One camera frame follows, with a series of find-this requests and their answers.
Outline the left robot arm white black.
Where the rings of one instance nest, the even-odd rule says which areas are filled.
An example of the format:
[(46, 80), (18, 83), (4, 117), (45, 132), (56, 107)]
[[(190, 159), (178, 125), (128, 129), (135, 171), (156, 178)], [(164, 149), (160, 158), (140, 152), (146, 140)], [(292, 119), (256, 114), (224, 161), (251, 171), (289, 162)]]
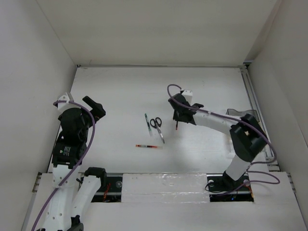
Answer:
[(82, 100), (90, 110), (68, 95), (54, 102), (61, 113), (58, 119), (62, 130), (52, 151), (53, 191), (34, 222), (34, 231), (42, 215), (46, 216), (42, 231), (82, 231), (82, 220), (92, 199), (107, 186), (104, 168), (89, 167), (82, 179), (77, 178), (93, 143), (96, 123), (106, 115), (103, 106), (89, 96)]

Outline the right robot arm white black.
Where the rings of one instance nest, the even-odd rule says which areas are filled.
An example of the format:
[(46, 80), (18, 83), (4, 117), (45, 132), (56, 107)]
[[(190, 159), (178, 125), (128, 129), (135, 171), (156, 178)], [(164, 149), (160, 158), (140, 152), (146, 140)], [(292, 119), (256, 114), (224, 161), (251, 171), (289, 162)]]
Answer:
[(222, 177), (214, 181), (218, 191), (231, 191), (244, 182), (243, 175), (255, 157), (267, 144), (267, 137), (256, 118), (246, 114), (240, 118), (202, 112), (202, 104), (190, 105), (184, 92), (169, 98), (168, 102), (174, 109), (173, 119), (177, 122), (207, 127), (229, 135), (235, 156)]

